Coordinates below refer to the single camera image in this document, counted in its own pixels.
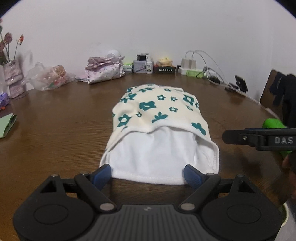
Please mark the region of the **cream teal flower garment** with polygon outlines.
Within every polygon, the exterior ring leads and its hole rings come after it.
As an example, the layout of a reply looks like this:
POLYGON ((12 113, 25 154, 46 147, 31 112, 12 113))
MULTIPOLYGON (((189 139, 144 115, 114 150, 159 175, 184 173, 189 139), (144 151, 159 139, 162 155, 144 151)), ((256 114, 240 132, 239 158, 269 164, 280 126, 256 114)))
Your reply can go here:
POLYGON ((144 84, 130 87, 113 107, 113 131, 101 165, 113 178, 183 185, 184 168, 219 172, 219 148, 196 96, 180 87, 144 84))

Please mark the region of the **wooden chair with dark clothes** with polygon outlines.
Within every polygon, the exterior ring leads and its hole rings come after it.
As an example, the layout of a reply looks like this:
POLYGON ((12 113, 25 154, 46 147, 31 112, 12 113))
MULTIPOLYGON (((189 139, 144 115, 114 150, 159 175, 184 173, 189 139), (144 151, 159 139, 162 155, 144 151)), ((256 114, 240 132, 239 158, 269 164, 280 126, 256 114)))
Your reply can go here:
POLYGON ((295 128, 295 75, 271 70, 259 102, 285 126, 295 128))

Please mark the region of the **black phone stand clip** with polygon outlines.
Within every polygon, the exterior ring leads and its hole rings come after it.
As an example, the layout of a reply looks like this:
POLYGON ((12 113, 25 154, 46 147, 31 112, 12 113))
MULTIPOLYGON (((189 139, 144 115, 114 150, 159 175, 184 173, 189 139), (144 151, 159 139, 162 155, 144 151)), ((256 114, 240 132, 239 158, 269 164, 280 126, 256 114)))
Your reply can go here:
POLYGON ((238 75, 235 75, 234 77, 235 77, 236 83, 235 84, 229 83, 225 89, 247 93, 248 88, 247 88, 246 81, 238 75))

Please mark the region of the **green tissue pack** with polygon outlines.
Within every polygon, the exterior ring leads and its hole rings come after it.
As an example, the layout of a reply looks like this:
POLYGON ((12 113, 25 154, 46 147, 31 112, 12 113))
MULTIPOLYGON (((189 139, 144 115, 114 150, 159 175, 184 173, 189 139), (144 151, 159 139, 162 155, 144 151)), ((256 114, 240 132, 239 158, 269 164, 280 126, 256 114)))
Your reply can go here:
POLYGON ((204 78, 206 76, 203 70, 187 70, 186 75, 194 78, 204 78))

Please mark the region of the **white power strip with chargers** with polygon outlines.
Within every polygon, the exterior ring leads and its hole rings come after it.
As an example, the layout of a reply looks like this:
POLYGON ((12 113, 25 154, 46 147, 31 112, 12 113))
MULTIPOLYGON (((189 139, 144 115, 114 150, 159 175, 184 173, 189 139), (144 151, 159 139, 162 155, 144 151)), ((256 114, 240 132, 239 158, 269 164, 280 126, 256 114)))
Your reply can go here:
POLYGON ((202 70, 197 68, 196 60, 187 58, 181 59, 181 64, 177 69, 177 72, 181 75, 186 75, 187 70, 202 70))

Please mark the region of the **floral lilac fabric pouch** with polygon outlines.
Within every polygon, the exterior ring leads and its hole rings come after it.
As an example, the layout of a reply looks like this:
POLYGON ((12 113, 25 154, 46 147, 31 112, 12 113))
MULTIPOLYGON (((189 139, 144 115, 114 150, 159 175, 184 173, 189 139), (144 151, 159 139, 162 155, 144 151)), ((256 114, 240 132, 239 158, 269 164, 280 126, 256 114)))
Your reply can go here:
POLYGON ((85 67, 86 82, 88 84, 95 84, 122 78, 125 75, 122 64, 124 58, 124 56, 110 58, 90 57, 85 67))

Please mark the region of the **green folded paper card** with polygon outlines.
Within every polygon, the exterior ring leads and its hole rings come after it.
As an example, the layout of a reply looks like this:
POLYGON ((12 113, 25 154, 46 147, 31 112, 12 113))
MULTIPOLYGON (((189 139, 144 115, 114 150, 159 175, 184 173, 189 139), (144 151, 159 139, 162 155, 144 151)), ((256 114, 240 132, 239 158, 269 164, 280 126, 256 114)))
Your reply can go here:
POLYGON ((16 122, 15 114, 7 114, 0 118, 0 138, 5 138, 16 122))

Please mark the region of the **clear plastic bag with snacks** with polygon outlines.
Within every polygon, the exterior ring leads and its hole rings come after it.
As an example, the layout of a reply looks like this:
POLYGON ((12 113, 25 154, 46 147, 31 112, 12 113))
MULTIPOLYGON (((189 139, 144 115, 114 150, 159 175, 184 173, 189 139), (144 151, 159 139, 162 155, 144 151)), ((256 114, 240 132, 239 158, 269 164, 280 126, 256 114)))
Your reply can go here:
POLYGON ((75 80, 76 75, 66 72, 62 65, 45 67, 41 62, 38 62, 34 68, 28 71, 21 81, 21 85, 30 84, 36 90, 46 91, 57 89, 75 80))

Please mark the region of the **black box with yellow item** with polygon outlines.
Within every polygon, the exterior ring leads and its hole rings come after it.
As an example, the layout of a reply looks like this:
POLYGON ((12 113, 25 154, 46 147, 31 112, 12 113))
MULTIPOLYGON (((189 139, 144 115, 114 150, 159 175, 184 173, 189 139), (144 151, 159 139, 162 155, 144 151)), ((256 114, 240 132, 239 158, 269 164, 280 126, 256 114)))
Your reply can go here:
POLYGON ((154 64, 154 73, 159 74, 175 74, 176 67, 173 65, 173 61, 169 58, 161 58, 154 64))

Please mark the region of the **grey metal tin box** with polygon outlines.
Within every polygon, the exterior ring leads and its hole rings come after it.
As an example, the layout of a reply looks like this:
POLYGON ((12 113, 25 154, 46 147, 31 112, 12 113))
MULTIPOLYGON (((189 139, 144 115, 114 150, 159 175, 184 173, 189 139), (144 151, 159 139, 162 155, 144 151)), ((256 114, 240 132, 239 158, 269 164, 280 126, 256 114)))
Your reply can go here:
POLYGON ((133 73, 146 73, 146 62, 134 60, 132 63, 133 73))

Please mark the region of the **small white medicine bottle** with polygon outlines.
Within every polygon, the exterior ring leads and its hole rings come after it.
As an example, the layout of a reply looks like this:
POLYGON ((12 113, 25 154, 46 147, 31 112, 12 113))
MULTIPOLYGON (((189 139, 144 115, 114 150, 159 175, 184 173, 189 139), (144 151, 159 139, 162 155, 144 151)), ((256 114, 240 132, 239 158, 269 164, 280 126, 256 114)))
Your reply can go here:
POLYGON ((152 74, 153 73, 153 63, 152 61, 147 61, 145 65, 145 71, 147 74, 152 74))

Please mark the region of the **purple toy figure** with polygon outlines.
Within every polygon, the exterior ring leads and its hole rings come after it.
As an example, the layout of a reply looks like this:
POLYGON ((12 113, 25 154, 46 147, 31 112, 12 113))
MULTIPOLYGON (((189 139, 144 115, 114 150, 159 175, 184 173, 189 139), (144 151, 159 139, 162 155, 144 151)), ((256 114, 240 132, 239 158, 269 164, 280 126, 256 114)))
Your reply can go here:
POLYGON ((0 94, 0 111, 5 110, 6 106, 10 103, 10 97, 7 93, 0 94))

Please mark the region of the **lilac knitted vase cover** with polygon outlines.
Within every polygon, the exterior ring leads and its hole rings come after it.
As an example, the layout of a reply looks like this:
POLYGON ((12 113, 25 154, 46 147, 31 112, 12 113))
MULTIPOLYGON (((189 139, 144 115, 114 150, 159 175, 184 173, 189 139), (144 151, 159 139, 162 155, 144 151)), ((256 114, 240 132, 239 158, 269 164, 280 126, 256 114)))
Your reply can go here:
POLYGON ((23 73, 18 60, 10 61, 3 66, 5 83, 9 88, 10 98, 16 98, 25 92, 22 85, 23 73))

